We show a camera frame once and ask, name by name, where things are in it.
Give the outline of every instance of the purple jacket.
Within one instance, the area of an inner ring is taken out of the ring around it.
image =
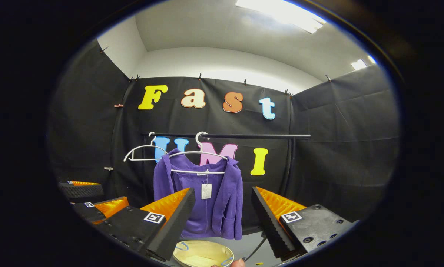
[[[240,240],[242,238],[242,176],[238,161],[227,157],[215,164],[198,166],[173,149],[156,164],[154,175],[155,201],[182,189],[192,187],[195,205],[181,238],[223,237]],[[171,169],[184,171],[225,171],[225,174],[197,175],[184,172],[171,172]],[[212,184],[210,199],[202,199],[202,184]]]

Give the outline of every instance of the jacket pocket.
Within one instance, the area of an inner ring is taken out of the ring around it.
[[[234,239],[235,218],[222,218],[222,237]]]

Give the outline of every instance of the foam letter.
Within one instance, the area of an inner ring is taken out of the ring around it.
[[[263,166],[265,165],[265,155],[268,154],[268,149],[266,148],[255,148],[253,150],[255,153],[255,163],[253,164],[253,169],[250,171],[251,175],[263,175],[265,170]]]
[[[217,152],[215,152],[214,146],[212,145],[211,142],[201,142],[201,143],[202,143],[202,151],[217,154]],[[237,149],[239,149],[239,146],[237,146],[236,144],[225,144],[222,147],[222,150],[219,153],[219,155],[225,156],[225,157],[231,157],[232,159],[234,159],[235,158],[235,151]],[[201,162],[199,165],[202,166],[205,164],[217,163],[221,159],[222,158],[218,157],[218,156],[201,154]]]
[[[268,120],[273,120],[275,118],[275,114],[271,113],[271,108],[275,107],[275,103],[271,102],[270,98],[260,99],[259,103],[261,104],[261,113]]]
[[[168,91],[168,86],[146,86],[145,91],[143,101],[139,104],[138,109],[153,109],[153,99],[157,103],[161,98],[161,92],[166,93]]]
[[[189,144],[189,140],[184,138],[176,138],[174,139],[174,143],[178,146],[178,149],[181,152],[184,152],[186,151],[186,145]]]
[[[181,105],[185,108],[202,108],[205,106],[205,93],[200,89],[189,89],[184,92],[185,97],[181,100]]]
[[[156,139],[153,141],[153,145],[159,146],[162,149],[166,150],[166,146],[169,144],[169,141],[170,140],[167,137],[157,136]],[[155,147],[155,161],[156,161],[156,163],[159,162],[159,159],[161,159],[162,155],[164,155],[164,151]]]
[[[224,111],[237,113],[242,110],[243,95],[241,93],[229,92],[225,95],[225,103],[222,104]]]

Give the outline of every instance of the white ceiling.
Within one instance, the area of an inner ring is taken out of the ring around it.
[[[147,51],[215,47],[268,57],[325,81],[371,62],[353,40],[330,22],[314,34],[263,13],[235,7],[236,0],[169,0],[136,15]]]

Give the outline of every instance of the orange gripper pad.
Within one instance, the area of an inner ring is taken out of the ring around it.
[[[110,201],[94,203],[93,205],[95,206],[95,208],[101,211],[105,215],[105,217],[110,218],[115,213],[121,211],[122,208],[129,206],[129,203],[127,197],[120,197]],[[99,224],[102,221],[104,220],[94,221],[93,223]]]
[[[85,186],[85,185],[94,185],[97,184],[95,182],[86,182],[86,181],[72,181],[74,186]]]
[[[171,218],[171,216],[173,215],[176,208],[179,206],[179,203],[181,203],[183,197],[186,196],[188,190],[189,188],[182,189],[181,191],[178,191],[169,196],[165,196],[164,198],[155,201],[153,203],[150,203],[140,209],[143,211],[163,214],[166,217],[166,222],[167,222],[169,218]]]
[[[296,203],[295,201],[291,201],[273,192],[270,192],[263,188],[259,188],[258,186],[255,187],[256,189],[258,189],[258,192],[260,192],[263,200],[266,202],[273,215],[275,215],[278,223],[280,222],[281,215],[306,208],[305,206]]]

